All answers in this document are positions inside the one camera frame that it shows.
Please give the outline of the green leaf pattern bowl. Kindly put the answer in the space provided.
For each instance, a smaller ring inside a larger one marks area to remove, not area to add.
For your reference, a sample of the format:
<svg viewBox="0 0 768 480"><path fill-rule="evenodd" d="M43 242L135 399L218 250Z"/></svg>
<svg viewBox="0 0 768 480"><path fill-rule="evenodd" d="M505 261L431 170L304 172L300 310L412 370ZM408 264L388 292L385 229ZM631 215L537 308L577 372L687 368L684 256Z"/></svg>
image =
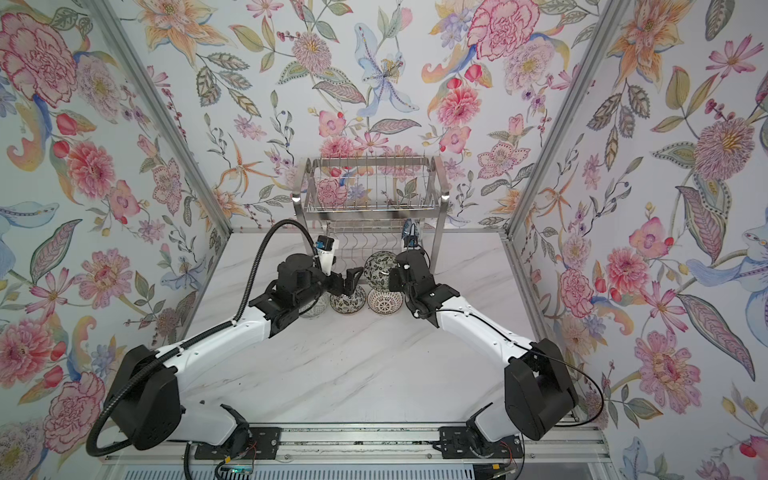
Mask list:
<svg viewBox="0 0 768 480"><path fill-rule="evenodd" d="M378 291L389 291L390 270L397 266L396 255L390 251L377 251L364 265L364 277L368 285Z"/></svg>

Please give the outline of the blue white floral bowl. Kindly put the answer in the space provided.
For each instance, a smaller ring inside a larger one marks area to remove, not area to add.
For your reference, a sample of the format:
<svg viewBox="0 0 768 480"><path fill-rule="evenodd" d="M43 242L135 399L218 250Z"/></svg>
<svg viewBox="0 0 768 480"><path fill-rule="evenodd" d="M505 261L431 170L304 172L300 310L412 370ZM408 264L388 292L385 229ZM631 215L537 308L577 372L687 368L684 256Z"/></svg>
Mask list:
<svg viewBox="0 0 768 480"><path fill-rule="evenodd" d="M421 244L420 227L419 227L419 222L417 220L409 218L404 222L401 230L401 240L402 240L402 236L406 232L417 232L420 236L420 244Z"/></svg>

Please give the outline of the grey green pattern bowl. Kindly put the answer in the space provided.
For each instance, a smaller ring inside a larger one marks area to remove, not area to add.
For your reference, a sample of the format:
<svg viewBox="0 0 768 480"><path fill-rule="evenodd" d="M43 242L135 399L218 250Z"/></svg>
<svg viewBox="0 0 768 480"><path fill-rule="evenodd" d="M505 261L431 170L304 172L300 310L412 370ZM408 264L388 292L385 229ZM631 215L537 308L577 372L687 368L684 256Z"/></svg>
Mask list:
<svg viewBox="0 0 768 480"><path fill-rule="evenodd" d="M329 306L329 294L324 293L317 301L311 304L310 308L302 310L301 318L316 318L322 315Z"/></svg>

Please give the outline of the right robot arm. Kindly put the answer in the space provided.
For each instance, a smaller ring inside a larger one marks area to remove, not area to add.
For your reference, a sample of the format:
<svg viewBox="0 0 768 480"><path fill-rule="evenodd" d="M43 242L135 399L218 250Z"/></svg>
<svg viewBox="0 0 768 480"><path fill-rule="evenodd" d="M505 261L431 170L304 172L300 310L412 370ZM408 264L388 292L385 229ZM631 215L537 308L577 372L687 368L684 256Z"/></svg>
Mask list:
<svg viewBox="0 0 768 480"><path fill-rule="evenodd" d="M538 441L565 418L578 395L561 350L552 341L533 341L483 314L453 287L437 282L426 255L406 250L395 257L389 289L404 295L411 314L455 335L486 356L502 376L503 401L491 402L466 421L477 453L510 436Z"/></svg>

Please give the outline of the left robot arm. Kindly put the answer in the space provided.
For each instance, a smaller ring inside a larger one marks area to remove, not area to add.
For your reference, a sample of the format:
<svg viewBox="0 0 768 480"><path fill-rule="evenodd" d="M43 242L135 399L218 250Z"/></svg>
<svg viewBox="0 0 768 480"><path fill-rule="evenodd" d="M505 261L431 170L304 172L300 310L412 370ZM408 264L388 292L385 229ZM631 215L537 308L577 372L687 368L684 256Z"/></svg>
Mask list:
<svg viewBox="0 0 768 480"><path fill-rule="evenodd" d="M234 456L246 452L254 442L248 421L229 405L189 401L188 389L234 354L281 333L324 295L352 295L362 275L360 267L326 272L320 259L292 254L261 295L247 297L241 317L157 350L132 349L89 432L88 453L148 450L166 441L207 444Z"/></svg>

